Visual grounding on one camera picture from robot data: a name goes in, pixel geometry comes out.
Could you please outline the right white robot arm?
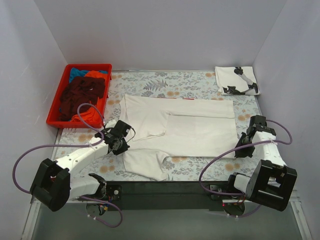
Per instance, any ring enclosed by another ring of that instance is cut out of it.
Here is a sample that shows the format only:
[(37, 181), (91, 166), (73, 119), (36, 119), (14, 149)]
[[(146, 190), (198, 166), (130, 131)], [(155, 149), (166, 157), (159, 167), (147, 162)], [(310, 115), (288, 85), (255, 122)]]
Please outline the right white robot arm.
[(236, 147), (263, 141), (267, 143), (235, 151), (236, 158), (251, 158), (256, 154), (260, 160), (252, 176), (238, 172), (231, 174), (227, 191), (242, 193), (251, 202), (282, 212), (288, 205), (298, 175), (282, 159), (276, 143), (276, 132), (268, 127), (266, 117), (252, 116), (248, 129), (241, 133)]

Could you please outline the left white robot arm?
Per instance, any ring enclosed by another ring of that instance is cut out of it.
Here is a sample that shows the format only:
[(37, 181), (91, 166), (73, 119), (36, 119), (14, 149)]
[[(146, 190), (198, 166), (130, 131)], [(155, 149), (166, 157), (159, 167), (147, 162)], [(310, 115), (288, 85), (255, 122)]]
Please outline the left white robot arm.
[(53, 212), (60, 210), (69, 200), (106, 198), (107, 182), (103, 177), (96, 173), (82, 179), (75, 176), (100, 157), (126, 152), (129, 149), (126, 137), (130, 130), (132, 127), (127, 123), (111, 120), (89, 140), (86, 147), (56, 160), (43, 160), (30, 187), (31, 195)]

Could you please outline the white Coca-Cola t-shirt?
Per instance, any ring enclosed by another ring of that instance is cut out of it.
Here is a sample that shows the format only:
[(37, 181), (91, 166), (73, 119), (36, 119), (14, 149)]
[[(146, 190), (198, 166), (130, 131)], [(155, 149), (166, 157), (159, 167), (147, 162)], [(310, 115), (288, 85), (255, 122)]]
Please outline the white Coca-Cola t-shirt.
[(233, 101), (124, 95), (119, 119), (134, 128), (123, 154), (127, 172), (167, 177), (167, 157), (215, 158), (238, 142)]

